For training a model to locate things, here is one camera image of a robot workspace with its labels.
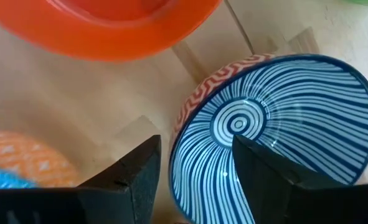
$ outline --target ceramic bowl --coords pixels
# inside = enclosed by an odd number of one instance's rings
[[[368,163],[367,80],[322,55],[272,57],[221,68],[182,107],[169,183],[193,223],[254,223],[232,159],[235,134],[343,184]]]

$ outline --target wooden surface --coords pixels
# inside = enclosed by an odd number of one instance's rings
[[[173,223],[180,218],[167,186],[166,152],[176,113],[196,83],[252,50],[320,52],[368,79],[368,7],[340,0],[228,0],[171,49],[126,63],[56,55],[0,27],[0,129],[43,140],[67,156],[83,180],[161,134],[154,222]]]

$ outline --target blue object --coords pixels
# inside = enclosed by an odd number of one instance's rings
[[[368,82],[334,58],[294,55],[217,87],[183,125],[170,158],[172,194],[194,223],[254,223],[232,158],[234,134],[354,184],[368,163]]]
[[[33,187],[37,187],[37,185],[12,172],[0,169],[0,189],[23,189]]]

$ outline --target blue and white striped bowl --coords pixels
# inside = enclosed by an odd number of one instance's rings
[[[368,82],[334,58],[293,55],[242,70],[208,94],[170,156],[172,194],[193,223],[254,223],[234,168],[234,134],[354,184],[368,163]]]

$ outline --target red zigzag pattern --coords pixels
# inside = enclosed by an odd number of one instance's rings
[[[238,74],[238,72],[242,71],[243,69],[251,67],[265,60],[269,60],[273,57],[275,56],[272,54],[253,55],[241,61],[230,63],[214,72],[211,76],[207,77],[196,87],[192,95],[186,99],[185,103],[181,107],[176,124],[172,131],[171,143],[175,141],[179,130],[182,128],[182,125],[184,125],[186,119],[197,107],[197,105],[199,105],[204,98],[206,98],[213,90],[221,85],[221,83]]]

